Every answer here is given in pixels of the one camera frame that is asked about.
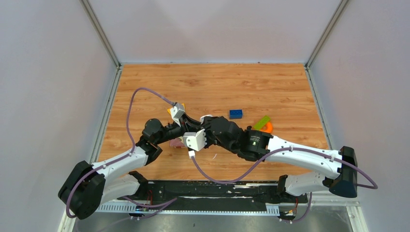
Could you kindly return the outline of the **white earbud charging case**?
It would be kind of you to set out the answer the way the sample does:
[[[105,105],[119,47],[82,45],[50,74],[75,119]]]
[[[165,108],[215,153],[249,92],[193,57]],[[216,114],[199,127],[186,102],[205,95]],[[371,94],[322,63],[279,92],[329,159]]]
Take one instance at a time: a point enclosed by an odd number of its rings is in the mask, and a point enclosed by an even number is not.
[[[213,117],[212,115],[204,115],[200,117],[200,122],[203,123],[206,117]]]

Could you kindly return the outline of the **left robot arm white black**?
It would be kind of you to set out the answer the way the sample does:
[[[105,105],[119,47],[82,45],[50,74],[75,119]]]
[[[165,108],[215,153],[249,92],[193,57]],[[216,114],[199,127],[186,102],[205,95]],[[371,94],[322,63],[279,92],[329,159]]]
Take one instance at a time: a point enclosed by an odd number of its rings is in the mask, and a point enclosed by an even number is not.
[[[112,187],[123,184],[120,196],[132,195],[135,199],[144,199],[148,186],[134,177],[130,180],[120,178],[126,172],[144,167],[159,156],[161,143],[184,135],[186,132],[200,131],[202,120],[197,121],[183,115],[177,121],[166,126],[152,118],[145,123],[142,136],[131,149],[113,158],[89,164],[85,160],[77,163],[58,192],[58,197],[65,203],[65,213],[69,218],[85,219],[106,201],[114,199]]]

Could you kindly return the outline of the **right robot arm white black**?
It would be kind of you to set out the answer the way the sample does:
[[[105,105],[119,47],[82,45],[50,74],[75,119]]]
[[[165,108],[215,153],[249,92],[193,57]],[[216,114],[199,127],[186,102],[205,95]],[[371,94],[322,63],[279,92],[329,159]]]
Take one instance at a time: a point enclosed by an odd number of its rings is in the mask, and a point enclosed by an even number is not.
[[[307,174],[280,176],[276,195],[283,202],[322,190],[344,198],[357,197],[357,159],[351,147],[326,150],[299,145],[251,127],[244,130],[222,116],[204,116],[201,126],[207,145],[218,145],[247,161],[281,162],[309,169]]]

